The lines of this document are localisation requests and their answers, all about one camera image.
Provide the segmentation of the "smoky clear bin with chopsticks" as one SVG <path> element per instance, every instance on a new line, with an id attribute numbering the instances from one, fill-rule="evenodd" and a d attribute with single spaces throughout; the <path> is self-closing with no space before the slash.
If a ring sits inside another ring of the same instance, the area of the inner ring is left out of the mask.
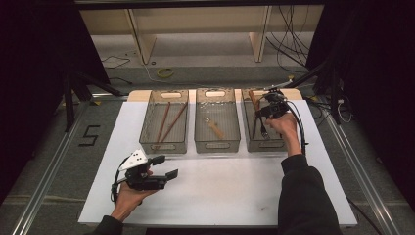
<path id="1" fill-rule="evenodd" d="M 170 108 L 161 137 L 164 136 L 182 105 L 188 103 L 188 106 L 166 139 L 162 143 L 157 143 L 167 102 L 170 102 Z M 187 90 L 153 90 L 151 92 L 139 138 L 139 143 L 146 154 L 185 154 L 187 152 L 188 108 L 189 92 Z"/>

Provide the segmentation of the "black tripod stand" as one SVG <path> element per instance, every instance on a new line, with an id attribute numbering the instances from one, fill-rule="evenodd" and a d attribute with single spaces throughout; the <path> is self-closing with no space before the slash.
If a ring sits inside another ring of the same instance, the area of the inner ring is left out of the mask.
<path id="1" fill-rule="evenodd" d="M 87 87 L 88 84 L 97 86 L 116 97 L 127 96 L 127 93 L 114 89 L 109 84 L 93 78 L 86 73 L 80 71 L 65 72 L 63 75 L 63 86 L 67 115 L 66 131 L 69 131 L 75 122 L 72 94 L 75 94 L 80 101 L 90 101 L 92 99 L 92 93 Z"/>

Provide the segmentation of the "steel fork with wooden handle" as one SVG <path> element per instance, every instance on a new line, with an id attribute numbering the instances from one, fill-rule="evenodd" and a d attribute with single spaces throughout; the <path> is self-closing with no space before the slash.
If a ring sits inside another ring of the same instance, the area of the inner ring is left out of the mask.
<path id="1" fill-rule="evenodd" d="M 260 121 L 260 132 L 261 132 L 262 137 L 265 140 L 269 140 L 269 135 L 268 135 L 268 132 L 266 131 L 265 125 L 262 121 L 262 117 L 259 118 L 259 121 Z"/>

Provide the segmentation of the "person's right hand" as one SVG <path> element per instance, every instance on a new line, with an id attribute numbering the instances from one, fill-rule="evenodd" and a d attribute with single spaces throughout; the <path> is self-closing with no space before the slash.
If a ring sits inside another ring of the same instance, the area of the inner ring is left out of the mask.
<path id="1" fill-rule="evenodd" d="M 293 114 L 286 113 L 279 118 L 268 118 L 265 123 L 282 136 L 289 157 L 301 153 L 297 122 Z"/>

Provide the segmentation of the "person's left hand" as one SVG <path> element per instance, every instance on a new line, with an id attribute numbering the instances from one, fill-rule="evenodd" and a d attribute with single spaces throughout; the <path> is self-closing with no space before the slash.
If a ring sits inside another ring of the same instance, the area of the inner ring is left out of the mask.
<path id="1" fill-rule="evenodd" d="M 124 222 L 145 198 L 155 193 L 157 193 L 157 190 L 137 191 L 131 189 L 126 182 L 122 182 L 111 217 Z"/>

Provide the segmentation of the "black curtain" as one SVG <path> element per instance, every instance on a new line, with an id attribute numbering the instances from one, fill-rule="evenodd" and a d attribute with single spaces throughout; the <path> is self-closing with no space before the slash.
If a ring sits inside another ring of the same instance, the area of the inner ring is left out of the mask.
<path id="1" fill-rule="evenodd" d="M 351 16 L 336 71 L 353 113 L 415 212 L 415 0 L 323 0 L 306 66 L 329 55 Z"/>
<path id="2" fill-rule="evenodd" d="M 40 141 L 64 94 L 65 69 L 107 83 L 80 12 L 0 0 L 0 204 Z"/>

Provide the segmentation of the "smoky clear bin with spoon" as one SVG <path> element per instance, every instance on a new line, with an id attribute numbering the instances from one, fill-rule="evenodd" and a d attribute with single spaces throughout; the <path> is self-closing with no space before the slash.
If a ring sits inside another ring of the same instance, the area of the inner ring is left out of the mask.
<path id="1" fill-rule="evenodd" d="M 212 119 L 223 131 L 223 139 L 216 137 L 206 118 Z M 238 152 L 241 131 L 232 88 L 200 88 L 196 91 L 194 141 L 199 154 Z"/>

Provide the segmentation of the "black metal stand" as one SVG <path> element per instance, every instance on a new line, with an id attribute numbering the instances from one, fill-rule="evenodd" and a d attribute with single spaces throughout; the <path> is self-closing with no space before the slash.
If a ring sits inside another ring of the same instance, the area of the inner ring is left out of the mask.
<path id="1" fill-rule="evenodd" d="M 340 77 L 336 70 L 336 66 L 330 60 L 324 61 L 316 68 L 310 70 L 300 78 L 295 78 L 293 82 L 285 85 L 285 88 L 295 88 L 300 84 L 308 81 L 309 79 L 317 77 L 313 91 L 316 95 L 330 95 L 330 114 L 336 122 L 341 123 L 340 114 L 338 112 L 338 101 L 341 98 L 340 95 Z"/>

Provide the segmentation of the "clear spoon with beige handle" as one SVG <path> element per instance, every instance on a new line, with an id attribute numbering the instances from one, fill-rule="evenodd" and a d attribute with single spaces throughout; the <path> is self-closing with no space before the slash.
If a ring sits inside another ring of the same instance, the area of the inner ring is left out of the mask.
<path id="1" fill-rule="evenodd" d="M 206 118 L 206 123 L 208 127 L 214 132 L 217 138 L 223 139 L 224 133 L 223 131 L 217 126 L 217 124 L 210 118 Z"/>

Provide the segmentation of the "wooden table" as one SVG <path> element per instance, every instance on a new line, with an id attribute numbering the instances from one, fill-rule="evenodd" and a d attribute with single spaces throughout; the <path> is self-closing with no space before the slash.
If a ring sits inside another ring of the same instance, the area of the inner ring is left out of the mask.
<path id="1" fill-rule="evenodd" d="M 281 92 L 289 99 L 289 100 L 302 100 L 302 95 L 300 92 L 295 88 L 284 88 Z M 151 90 L 134 90 L 129 93 L 127 98 L 128 102 L 147 102 L 151 95 Z M 190 89 L 189 90 L 189 100 L 191 102 L 196 101 L 196 90 Z"/>

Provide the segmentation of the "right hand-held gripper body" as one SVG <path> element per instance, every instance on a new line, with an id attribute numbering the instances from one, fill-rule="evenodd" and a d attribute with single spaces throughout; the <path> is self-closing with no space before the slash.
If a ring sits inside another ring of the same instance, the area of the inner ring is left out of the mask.
<path id="1" fill-rule="evenodd" d="M 288 98 L 283 94 L 281 89 L 276 85 L 264 87 L 265 93 L 262 97 L 269 103 L 268 106 L 259 108 L 255 112 L 257 118 L 279 118 L 287 113 L 290 109 Z"/>

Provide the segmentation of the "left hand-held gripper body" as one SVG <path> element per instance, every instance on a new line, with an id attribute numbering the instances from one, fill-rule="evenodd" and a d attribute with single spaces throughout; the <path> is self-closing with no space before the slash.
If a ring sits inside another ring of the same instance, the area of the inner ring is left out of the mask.
<path id="1" fill-rule="evenodd" d="M 120 164 L 118 171 L 124 173 L 124 181 L 131 189 L 138 191 L 163 189 L 167 179 L 164 175 L 150 175 L 148 170 L 151 165 L 151 158 L 148 158 L 141 149 L 137 149 Z"/>

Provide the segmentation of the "smoky clear bin with cutlery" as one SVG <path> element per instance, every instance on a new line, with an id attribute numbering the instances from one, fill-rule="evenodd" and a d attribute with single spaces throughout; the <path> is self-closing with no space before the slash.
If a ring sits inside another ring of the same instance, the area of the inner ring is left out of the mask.
<path id="1" fill-rule="evenodd" d="M 260 121 L 257 120 L 257 130 L 255 139 L 252 139 L 253 124 L 254 124 L 254 107 L 249 96 L 249 91 L 252 90 L 256 99 L 259 101 L 260 108 L 268 106 L 269 103 L 262 97 L 265 93 L 259 89 L 243 89 L 242 90 L 242 107 L 243 107 L 243 118 L 245 126 L 245 134 L 247 141 L 248 151 L 253 152 L 285 152 L 286 147 L 283 139 L 272 129 L 269 125 L 265 124 L 265 118 L 262 121 L 265 125 L 266 131 L 269 135 L 269 140 L 265 140 L 260 132 Z"/>

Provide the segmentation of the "steel knife with wooden handle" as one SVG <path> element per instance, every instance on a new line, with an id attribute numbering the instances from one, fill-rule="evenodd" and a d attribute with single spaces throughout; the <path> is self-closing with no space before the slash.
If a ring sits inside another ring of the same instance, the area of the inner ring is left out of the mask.
<path id="1" fill-rule="evenodd" d="M 256 115 L 256 112 L 259 111 L 259 101 L 256 99 L 254 92 L 252 90 L 249 91 L 249 96 L 251 98 L 253 107 L 254 107 L 254 124 L 253 124 L 253 133 L 252 133 L 252 139 L 255 139 L 256 130 L 257 130 L 257 120 L 258 116 Z"/>

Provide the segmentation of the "brown wooden chopstick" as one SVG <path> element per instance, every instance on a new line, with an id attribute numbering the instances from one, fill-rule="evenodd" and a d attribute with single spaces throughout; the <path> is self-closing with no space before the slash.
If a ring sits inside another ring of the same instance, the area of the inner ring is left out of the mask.
<path id="1" fill-rule="evenodd" d="M 181 117 L 182 113 L 184 112 L 184 110 L 187 108 L 188 103 L 184 103 L 181 107 L 181 109 L 179 110 L 179 112 L 177 113 L 177 115 L 175 116 L 173 122 L 171 123 L 171 125 L 168 127 L 167 131 L 165 132 L 164 136 L 161 138 L 161 143 L 166 139 L 166 137 L 168 136 L 168 134 L 170 133 L 170 131 L 172 130 L 172 128 L 174 127 L 174 125 L 177 123 L 177 121 L 179 120 L 179 118 Z"/>
<path id="2" fill-rule="evenodd" d="M 169 108 L 170 108 L 170 102 L 167 102 L 167 105 L 165 107 L 165 110 L 164 110 L 164 113 L 163 113 L 163 116 L 162 116 L 162 120 L 161 120 L 161 126 L 160 126 L 158 137 L 157 137 L 157 143 L 160 143 L 160 141 L 161 141 L 161 135 L 162 135 L 162 131 L 163 131 L 163 128 L 164 128 L 164 125 L 165 125 L 165 121 L 166 121 L 166 118 L 167 118 L 167 115 L 168 115 L 168 112 L 169 112 Z"/>

